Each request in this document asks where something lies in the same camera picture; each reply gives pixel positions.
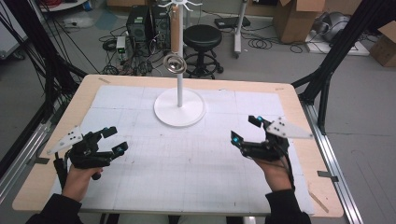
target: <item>round white base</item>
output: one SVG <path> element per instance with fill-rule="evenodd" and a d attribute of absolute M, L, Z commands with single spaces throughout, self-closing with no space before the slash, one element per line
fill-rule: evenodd
<path fill-rule="evenodd" d="M 183 89 L 183 104 L 177 106 L 177 89 L 170 89 L 158 96 L 154 104 L 158 119 L 174 127 L 188 127 L 205 114 L 204 99 L 195 91 Z"/>

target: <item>dark sleeve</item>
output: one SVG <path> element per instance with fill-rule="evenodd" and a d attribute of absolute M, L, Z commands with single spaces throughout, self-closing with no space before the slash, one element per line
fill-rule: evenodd
<path fill-rule="evenodd" d="M 81 203 L 53 194 L 40 214 L 29 218 L 26 224 L 74 224 Z"/>
<path fill-rule="evenodd" d="M 310 224 L 307 213 L 300 210 L 294 190 L 287 189 L 265 195 L 270 207 L 271 216 L 265 219 L 265 224 Z"/>

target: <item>human hand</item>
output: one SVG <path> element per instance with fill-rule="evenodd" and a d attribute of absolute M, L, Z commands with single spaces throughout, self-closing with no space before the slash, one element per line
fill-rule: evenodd
<path fill-rule="evenodd" d="M 62 195 L 80 202 L 87 192 L 91 176 L 102 171 L 102 168 L 78 169 L 71 165 Z"/>
<path fill-rule="evenodd" d="M 265 179 L 272 191 L 291 189 L 291 183 L 288 176 L 289 167 L 285 167 L 285 165 L 287 166 L 285 157 L 282 157 L 278 161 L 253 160 L 264 171 Z"/>

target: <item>white pole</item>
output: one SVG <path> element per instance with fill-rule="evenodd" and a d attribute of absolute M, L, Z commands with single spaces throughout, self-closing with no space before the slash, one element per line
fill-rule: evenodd
<path fill-rule="evenodd" d="M 177 55 L 183 58 L 183 5 L 179 5 L 178 7 L 178 53 Z M 177 74 L 177 106 L 183 106 L 183 73 Z"/>

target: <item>black stool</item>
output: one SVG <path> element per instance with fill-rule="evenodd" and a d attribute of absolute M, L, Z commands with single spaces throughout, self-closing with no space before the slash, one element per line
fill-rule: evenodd
<path fill-rule="evenodd" d="M 185 58 L 187 65 L 193 65 L 195 68 L 191 71 L 187 69 L 189 77 L 206 77 L 212 76 L 215 79 L 213 73 L 217 71 L 222 73 L 224 68 L 220 66 L 219 62 L 215 59 L 216 54 L 213 52 L 213 48 L 221 43 L 222 35 L 221 31 L 210 25 L 193 25 L 187 28 L 183 33 L 184 43 L 198 51 L 188 55 Z M 212 55 L 205 54 L 206 52 L 212 52 Z M 193 63 L 189 62 L 188 59 L 197 56 L 197 60 Z M 211 59 L 209 63 L 205 62 L 205 57 Z M 208 70 L 209 65 L 215 65 L 214 69 Z"/>

